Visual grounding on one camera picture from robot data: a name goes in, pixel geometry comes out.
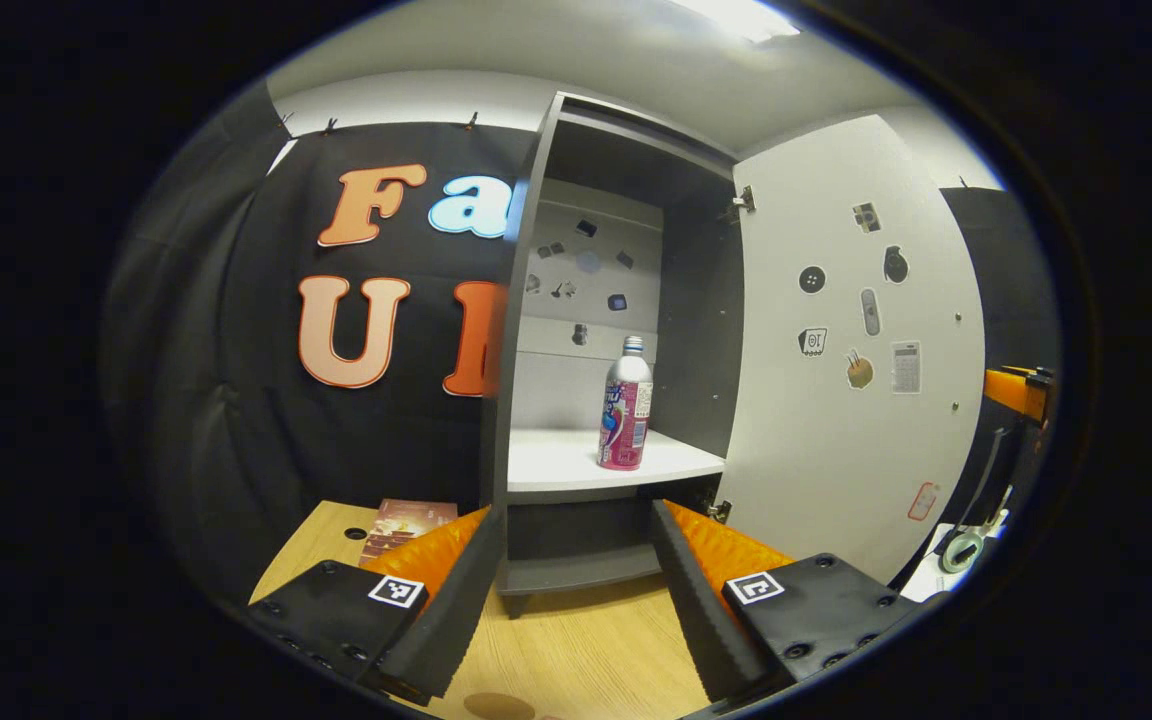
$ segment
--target bottle label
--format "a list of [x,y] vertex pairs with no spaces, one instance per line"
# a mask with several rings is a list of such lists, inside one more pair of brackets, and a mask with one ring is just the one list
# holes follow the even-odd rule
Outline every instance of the bottle label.
[[652,382],[607,382],[602,395],[602,426],[598,464],[632,470],[643,462],[643,446],[652,412]]

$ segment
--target cabinet leg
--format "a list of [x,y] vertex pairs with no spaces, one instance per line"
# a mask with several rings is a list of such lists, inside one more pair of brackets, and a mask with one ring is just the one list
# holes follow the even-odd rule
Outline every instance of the cabinet leg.
[[522,609],[526,607],[526,599],[530,594],[507,594],[500,597],[500,601],[503,602],[503,611],[510,620],[517,620],[522,615]]

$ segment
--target aluminum bottle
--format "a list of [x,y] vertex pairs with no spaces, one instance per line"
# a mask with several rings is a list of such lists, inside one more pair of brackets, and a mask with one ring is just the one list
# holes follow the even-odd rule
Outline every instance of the aluminum bottle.
[[643,359],[643,338],[628,336],[622,355],[607,372],[602,393],[602,425],[598,434],[598,464],[613,470],[636,470],[652,415],[652,369]]

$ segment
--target orange letter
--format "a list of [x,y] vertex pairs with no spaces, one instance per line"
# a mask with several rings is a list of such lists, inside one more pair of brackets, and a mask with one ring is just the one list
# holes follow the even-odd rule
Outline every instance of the orange letter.
[[456,300],[465,308],[461,323],[461,348],[456,356],[456,372],[444,378],[448,395],[483,397],[488,356],[488,324],[495,283],[468,282],[456,286]]
[[311,275],[301,281],[301,364],[317,381],[358,388],[379,381],[389,367],[397,302],[411,285],[394,278],[371,278],[362,283],[367,300],[367,340],[357,359],[343,359],[332,346],[338,302],[349,291],[343,278]]
[[380,234],[380,228],[371,222],[371,209],[380,210],[380,218],[389,218],[403,204],[402,184],[392,182],[380,190],[384,181],[402,181],[416,187],[425,182],[425,165],[351,170],[340,176],[344,190],[340,191],[338,213],[332,218],[332,223],[328,229],[319,233],[319,245],[350,245],[374,240]]

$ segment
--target white cabinet door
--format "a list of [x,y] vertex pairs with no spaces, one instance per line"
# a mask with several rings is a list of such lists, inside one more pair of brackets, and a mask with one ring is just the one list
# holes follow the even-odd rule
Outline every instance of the white cabinet door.
[[[753,188],[756,210],[741,210],[728,524],[890,582],[937,526],[979,415],[984,331],[963,236],[877,115],[782,143],[733,176]],[[876,217],[858,222],[865,204]],[[888,247],[908,275],[895,259],[884,272]]]

